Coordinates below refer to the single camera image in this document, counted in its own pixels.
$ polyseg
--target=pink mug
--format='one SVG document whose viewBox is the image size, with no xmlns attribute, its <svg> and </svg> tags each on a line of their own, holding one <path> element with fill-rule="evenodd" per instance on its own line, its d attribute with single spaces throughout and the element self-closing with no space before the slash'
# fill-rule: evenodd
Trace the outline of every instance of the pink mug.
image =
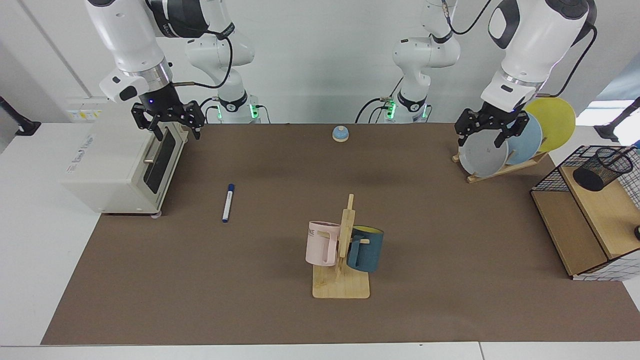
<svg viewBox="0 0 640 360">
<path fill-rule="evenodd" d="M 307 263 L 333 266 L 337 259 L 340 225 L 333 222 L 311 221 L 307 236 Z"/>
</svg>

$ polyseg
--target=brown table mat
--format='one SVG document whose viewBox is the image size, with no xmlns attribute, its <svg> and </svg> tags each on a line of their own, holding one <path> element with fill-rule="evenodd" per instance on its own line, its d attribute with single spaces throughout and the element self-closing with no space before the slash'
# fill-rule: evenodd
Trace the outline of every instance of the brown table mat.
<svg viewBox="0 0 640 360">
<path fill-rule="evenodd" d="M 103 216 L 43 345 L 640 340 L 620 282 L 569 280 L 529 195 L 467 184 L 450 124 L 207 126 L 159 220 Z M 227 185 L 236 184 L 222 224 Z M 369 300 L 317 300 L 307 222 L 385 230 Z"/>
</svg>

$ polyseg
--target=black mesh pen holder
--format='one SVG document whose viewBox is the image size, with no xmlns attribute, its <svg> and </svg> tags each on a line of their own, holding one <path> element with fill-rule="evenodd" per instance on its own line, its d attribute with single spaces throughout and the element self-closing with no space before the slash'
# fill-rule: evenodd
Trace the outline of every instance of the black mesh pen holder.
<svg viewBox="0 0 640 360">
<path fill-rule="evenodd" d="M 610 147 L 602 147 L 581 167 L 575 169 L 573 179 L 581 187 L 592 192 L 599 192 L 633 169 L 633 163 L 626 152 L 622 153 Z"/>
</svg>

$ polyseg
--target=plate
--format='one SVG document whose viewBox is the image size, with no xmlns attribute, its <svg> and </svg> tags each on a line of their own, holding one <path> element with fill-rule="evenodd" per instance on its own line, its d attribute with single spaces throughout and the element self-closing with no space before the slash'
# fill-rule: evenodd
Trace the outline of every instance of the plate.
<svg viewBox="0 0 640 360">
<path fill-rule="evenodd" d="M 545 142 L 540 151 L 556 150 L 573 135 L 575 131 L 575 111 L 568 102 L 559 97 L 543 97 L 532 101 L 524 110 L 535 116 L 542 127 Z"/>
<path fill-rule="evenodd" d="M 509 155 L 509 143 L 496 148 L 493 142 L 498 134 L 500 130 L 482 130 L 470 135 L 459 148 L 460 164 L 469 174 L 490 177 L 502 169 Z"/>
<path fill-rule="evenodd" d="M 518 165 L 533 158 L 542 144 L 542 127 L 535 116 L 529 114 L 529 123 L 520 136 L 512 136 L 509 142 L 509 153 L 513 155 L 507 160 L 507 165 Z"/>
</svg>

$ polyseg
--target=dry erase marker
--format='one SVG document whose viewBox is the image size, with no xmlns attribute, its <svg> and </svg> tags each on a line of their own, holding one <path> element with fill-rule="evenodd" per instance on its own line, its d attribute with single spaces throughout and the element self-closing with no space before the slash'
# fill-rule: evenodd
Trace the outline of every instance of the dry erase marker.
<svg viewBox="0 0 640 360">
<path fill-rule="evenodd" d="M 229 184 L 229 190 L 227 192 L 227 202 L 225 203 L 225 212 L 222 213 L 222 222 L 229 222 L 229 211 L 231 210 L 231 198 L 234 196 L 234 190 L 236 186 Z"/>
</svg>

